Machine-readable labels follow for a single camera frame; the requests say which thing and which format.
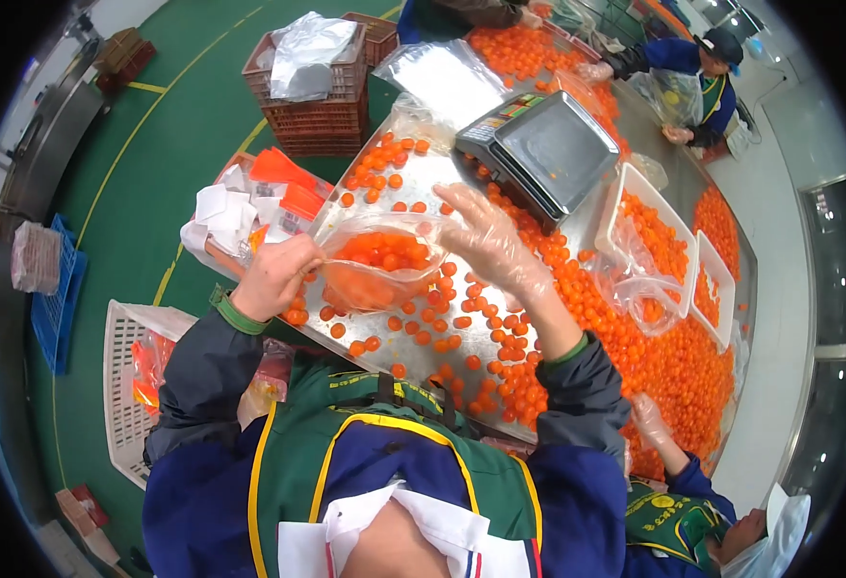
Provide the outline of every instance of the worker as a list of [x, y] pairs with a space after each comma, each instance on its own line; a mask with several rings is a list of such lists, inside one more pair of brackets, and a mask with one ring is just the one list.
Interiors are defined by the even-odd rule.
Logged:
[[[297, 353], [287, 399], [242, 433], [259, 334], [324, 253], [299, 235], [259, 248], [240, 285], [176, 344], [145, 442], [143, 539], [156, 575], [620, 576], [630, 402], [599, 339], [497, 206], [463, 184], [439, 243], [524, 306], [548, 410], [527, 461], [475, 441], [431, 388]], [[432, 359], [408, 353], [406, 359]]]
[[505, 29], [521, 22], [536, 29], [541, 17], [528, 4], [529, 0], [406, 0], [397, 34], [401, 44], [416, 44], [462, 38], [475, 27]]
[[625, 532], [624, 578], [779, 578], [801, 544], [810, 496], [789, 498], [773, 485], [767, 508], [737, 520], [712, 490], [699, 458], [673, 441], [647, 394], [632, 400], [632, 420], [663, 461], [667, 492], [632, 477]]
[[728, 30], [713, 28], [694, 41], [665, 38], [638, 44], [623, 52], [606, 54], [597, 64], [577, 65], [577, 74], [590, 81], [628, 79], [651, 68], [696, 75], [702, 91], [702, 122], [696, 126], [665, 126], [663, 134], [675, 145], [707, 148], [724, 138], [737, 107], [737, 95], [728, 74], [740, 75], [743, 49]]

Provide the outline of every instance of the digital scale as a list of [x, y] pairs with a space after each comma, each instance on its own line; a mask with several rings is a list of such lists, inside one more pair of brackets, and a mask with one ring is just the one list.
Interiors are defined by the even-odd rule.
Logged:
[[619, 158], [619, 145], [565, 91], [513, 97], [460, 131], [455, 147], [483, 163], [545, 235], [602, 189]]

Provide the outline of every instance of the black cap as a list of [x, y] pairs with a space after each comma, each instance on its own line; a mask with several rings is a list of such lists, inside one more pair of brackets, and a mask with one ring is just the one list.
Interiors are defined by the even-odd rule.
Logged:
[[706, 32], [704, 38], [698, 36], [693, 38], [709, 56], [714, 56], [718, 60], [735, 66], [743, 60], [741, 43], [726, 29], [713, 28]]

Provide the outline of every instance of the gloved hand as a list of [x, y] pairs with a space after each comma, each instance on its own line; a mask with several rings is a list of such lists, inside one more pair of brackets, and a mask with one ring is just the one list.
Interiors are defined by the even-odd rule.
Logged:
[[529, 29], [538, 29], [541, 27], [541, 17], [534, 14], [532, 10], [529, 10], [527, 7], [523, 6], [521, 8], [522, 11], [522, 18], [520, 22], [523, 26]]
[[647, 393], [641, 392], [632, 399], [632, 421], [638, 433], [649, 446], [659, 447], [671, 440], [671, 429], [660, 416], [660, 408]]
[[667, 137], [667, 140], [673, 143], [674, 145], [685, 145], [689, 143], [695, 138], [695, 135], [689, 129], [684, 129], [682, 127], [671, 127], [670, 125], [664, 125], [663, 129], [663, 136]]
[[609, 66], [605, 62], [598, 64], [581, 63], [577, 65], [576, 71], [577, 75], [587, 82], [602, 82], [603, 80], [611, 79], [615, 74], [612, 66]]
[[304, 276], [323, 259], [323, 250], [309, 235], [262, 245], [231, 293], [231, 303], [243, 315], [265, 323], [288, 308]]
[[432, 190], [464, 217], [464, 226], [445, 227], [440, 245], [467, 261], [476, 276], [525, 306], [554, 292], [551, 271], [525, 247], [508, 214], [463, 183]]

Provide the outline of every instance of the blue plastic crate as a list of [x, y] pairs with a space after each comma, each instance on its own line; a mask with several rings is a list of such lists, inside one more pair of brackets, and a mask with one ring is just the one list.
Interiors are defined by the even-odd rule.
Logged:
[[31, 326], [35, 329], [51, 373], [62, 376], [67, 369], [73, 311], [76, 309], [76, 299], [79, 297], [88, 258], [84, 252], [73, 247], [75, 235], [63, 225], [63, 217], [55, 214], [50, 228], [62, 236], [60, 282], [53, 295], [35, 293], [31, 303]]

